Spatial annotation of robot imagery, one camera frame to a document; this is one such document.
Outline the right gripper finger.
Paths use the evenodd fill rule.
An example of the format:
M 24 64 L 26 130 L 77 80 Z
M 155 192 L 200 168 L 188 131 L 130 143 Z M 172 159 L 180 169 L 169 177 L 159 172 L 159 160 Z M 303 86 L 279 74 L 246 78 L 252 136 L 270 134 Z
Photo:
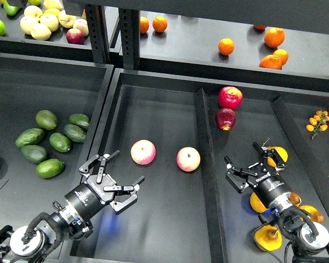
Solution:
M 269 178 L 278 175 L 280 171 L 286 168 L 286 162 L 282 159 L 276 149 L 268 150 L 253 142 L 253 148 L 259 154 L 260 161 L 252 166 L 252 175 L 255 178 Z
M 233 164 L 228 156 L 225 156 L 224 160 L 226 162 L 225 178 L 238 193 L 242 193 L 247 187 L 258 187 L 260 184 L 257 181 L 260 177 L 259 162 L 248 168 L 239 168 Z

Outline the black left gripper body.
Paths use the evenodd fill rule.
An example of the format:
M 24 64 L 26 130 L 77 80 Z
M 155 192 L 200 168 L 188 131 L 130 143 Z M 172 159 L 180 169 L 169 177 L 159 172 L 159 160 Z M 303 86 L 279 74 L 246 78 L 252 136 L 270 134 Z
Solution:
M 98 183 L 97 175 L 90 175 L 84 182 L 65 195 L 83 221 L 90 220 L 115 197 L 114 192 L 104 192 L 105 186 L 116 186 L 116 181 L 104 175 Z

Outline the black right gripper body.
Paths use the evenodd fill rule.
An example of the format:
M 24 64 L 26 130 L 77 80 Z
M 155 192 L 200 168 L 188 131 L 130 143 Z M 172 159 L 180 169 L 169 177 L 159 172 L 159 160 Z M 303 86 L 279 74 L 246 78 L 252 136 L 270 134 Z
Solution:
M 288 194 L 291 193 L 291 188 L 282 177 L 270 172 L 257 177 L 249 176 L 248 184 L 266 208 L 272 207 L 280 196 L 287 199 Z

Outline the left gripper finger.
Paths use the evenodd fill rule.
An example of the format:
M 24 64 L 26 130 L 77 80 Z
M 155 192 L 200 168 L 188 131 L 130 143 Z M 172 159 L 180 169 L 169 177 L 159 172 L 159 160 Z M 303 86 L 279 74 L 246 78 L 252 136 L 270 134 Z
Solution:
M 137 192 L 140 190 L 140 184 L 144 181 L 145 176 L 141 176 L 130 186 L 113 184 L 112 186 L 108 185 L 103 187 L 105 193 L 111 194 L 111 197 L 107 200 L 107 204 L 112 207 L 116 215 L 121 214 L 137 202 Z M 116 199 L 118 196 L 128 196 L 128 198 L 119 201 Z
M 79 173 L 84 176 L 86 179 L 91 176 L 96 176 L 95 182 L 101 184 L 103 177 L 106 175 L 105 169 L 108 163 L 120 153 L 119 150 L 116 150 L 112 154 L 105 153 L 99 155 L 98 153 L 94 154 L 86 160 L 78 169 Z

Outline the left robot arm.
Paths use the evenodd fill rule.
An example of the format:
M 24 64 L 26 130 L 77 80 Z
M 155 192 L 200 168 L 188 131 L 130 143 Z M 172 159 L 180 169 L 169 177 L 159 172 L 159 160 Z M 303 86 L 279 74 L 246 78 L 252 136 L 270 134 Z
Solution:
M 119 185 L 105 168 L 119 151 L 94 154 L 79 168 L 84 180 L 65 195 L 67 205 L 53 202 L 55 212 L 41 212 L 27 226 L 16 231 L 9 225 L 0 230 L 0 262 L 13 254 L 10 262 L 43 262 L 63 241 L 88 238 L 93 233 L 91 219 L 104 207 L 120 214 L 138 199 L 137 192 L 145 180 L 141 176 L 130 186 Z

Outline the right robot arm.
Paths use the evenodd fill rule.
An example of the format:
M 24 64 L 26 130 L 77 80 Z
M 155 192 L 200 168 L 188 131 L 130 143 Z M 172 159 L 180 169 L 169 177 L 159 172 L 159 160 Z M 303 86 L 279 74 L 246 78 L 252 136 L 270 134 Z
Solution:
M 267 231 L 279 233 L 288 239 L 287 248 L 293 250 L 293 262 L 329 262 L 329 232 L 319 222 L 312 220 L 312 214 L 291 201 L 291 188 L 279 175 L 286 163 L 275 148 L 261 147 L 256 142 L 254 149 L 259 161 L 247 168 L 237 167 L 228 156 L 226 179 L 241 193 L 251 188 L 266 207 L 258 217 L 261 225 L 254 234 Z

